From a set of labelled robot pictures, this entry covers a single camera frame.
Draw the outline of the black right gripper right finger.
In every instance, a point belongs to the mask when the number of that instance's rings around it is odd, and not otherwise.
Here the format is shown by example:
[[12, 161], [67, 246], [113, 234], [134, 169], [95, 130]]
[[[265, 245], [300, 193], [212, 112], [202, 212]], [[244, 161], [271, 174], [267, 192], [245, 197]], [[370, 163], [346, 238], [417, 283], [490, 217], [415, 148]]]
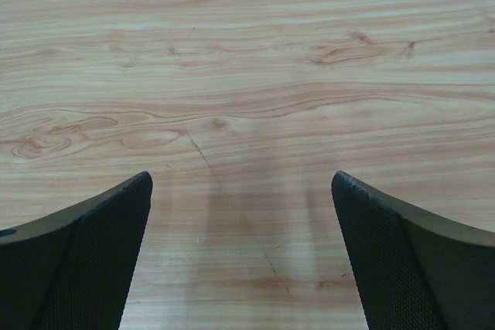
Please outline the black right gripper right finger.
[[370, 329], [492, 329], [494, 234], [338, 171], [332, 197]]

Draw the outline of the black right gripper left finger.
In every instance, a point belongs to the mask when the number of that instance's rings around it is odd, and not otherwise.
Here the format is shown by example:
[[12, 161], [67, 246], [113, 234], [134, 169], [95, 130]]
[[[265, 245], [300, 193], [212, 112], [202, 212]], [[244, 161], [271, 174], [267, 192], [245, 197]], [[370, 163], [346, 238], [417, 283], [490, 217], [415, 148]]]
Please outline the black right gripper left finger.
[[151, 209], [141, 172], [1, 231], [3, 329], [117, 329]]

